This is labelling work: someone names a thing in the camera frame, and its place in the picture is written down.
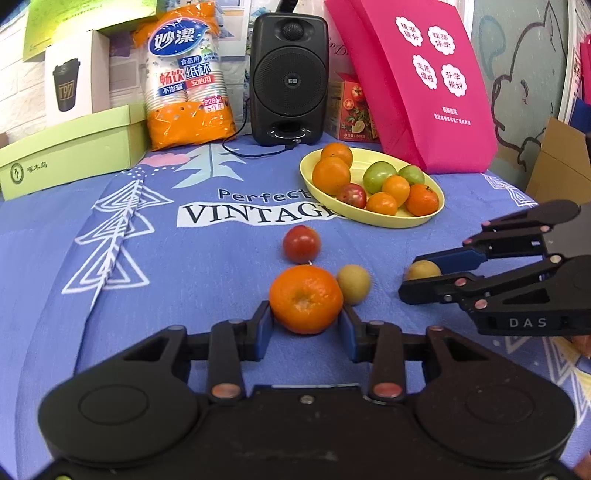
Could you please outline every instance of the white circle print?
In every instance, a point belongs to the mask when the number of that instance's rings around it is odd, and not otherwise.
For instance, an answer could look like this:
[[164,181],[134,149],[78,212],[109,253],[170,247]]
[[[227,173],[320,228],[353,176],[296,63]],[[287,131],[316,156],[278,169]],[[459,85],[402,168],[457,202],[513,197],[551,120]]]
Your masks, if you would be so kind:
[[421,77],[421,80],[431,90],[437,88],[437,75],[435,70],[431,67],[429,62],[420,55],[413,56],[413,65],[417,71],[417,75]]
[[429,40],[437,51],[440,51],[444,55],[452,55],[456,49],[456,45],[453,42],[453,37],[447,33],[444,29],[439,27],[429,27]]
[[415,47],[420,47],[423,44],[423,36],[417,26],[404,17],[396,17],[396,24],[400,33]]
[[461,97],[466,94],[468,89],[466,77],[462,75],[459,69],[450,64],[444,65],[441,68],[441,76],[443,77],[443,83],[455,96]]

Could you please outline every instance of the wall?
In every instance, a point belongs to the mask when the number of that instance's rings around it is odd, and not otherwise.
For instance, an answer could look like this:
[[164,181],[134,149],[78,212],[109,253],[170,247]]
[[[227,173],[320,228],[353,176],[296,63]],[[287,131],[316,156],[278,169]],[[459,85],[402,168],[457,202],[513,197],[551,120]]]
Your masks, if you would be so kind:
[[0,31],[0,132],[10,142],[45,128],[42,61],[24,63],[26,12]]
[[472,46],[497,125],[491,170],[525,190],[548,118],[560,110],[568,2],[475,0]]

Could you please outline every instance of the green box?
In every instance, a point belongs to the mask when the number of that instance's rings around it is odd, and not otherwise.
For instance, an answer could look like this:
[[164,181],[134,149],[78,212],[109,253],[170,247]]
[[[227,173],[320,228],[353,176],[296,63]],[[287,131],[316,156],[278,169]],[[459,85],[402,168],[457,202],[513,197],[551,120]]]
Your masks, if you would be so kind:
[[133,30],[155,20],[163,0],[31,0],[22,58],[41,53],[54,40],[87,30]]
[[143,104],[46,128],[0,149],[5,200],[135,166],[150,149]]

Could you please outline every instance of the white box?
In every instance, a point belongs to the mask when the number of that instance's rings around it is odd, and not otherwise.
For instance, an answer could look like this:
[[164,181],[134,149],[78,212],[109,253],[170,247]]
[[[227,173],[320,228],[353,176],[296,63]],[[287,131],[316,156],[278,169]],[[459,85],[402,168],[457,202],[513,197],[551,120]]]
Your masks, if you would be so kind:
[[47,126],[111,108],[109,39],[89,30],[45,50]]

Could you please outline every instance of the blue gripper pad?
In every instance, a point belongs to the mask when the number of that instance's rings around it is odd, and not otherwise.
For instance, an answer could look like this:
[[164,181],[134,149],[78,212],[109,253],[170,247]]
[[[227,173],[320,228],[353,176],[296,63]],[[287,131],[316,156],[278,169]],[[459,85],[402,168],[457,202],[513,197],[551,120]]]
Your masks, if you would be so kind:
[[344,310],[340,311],[337,321],[339,324],[339,335],[345,346],[345,352],[347,353],[349,360],[357,362],[359,354],[355,342],[355,328]]
[[435,263],[442,275],[475,270],[486,262],[486,255],[472,248],[453,248],[442,252],[420,255],[415,259]]
[[272,333],[273,316],[271,313],[271,309],[267,307],[265,314],[263,315],[261,321],[258,323],[257,326],[257,342],[255,344],[255,354],[257,361],[262,360],[265,356],[265,353],[267,352],[267,347],[269,346],[269,341],[271,340]]

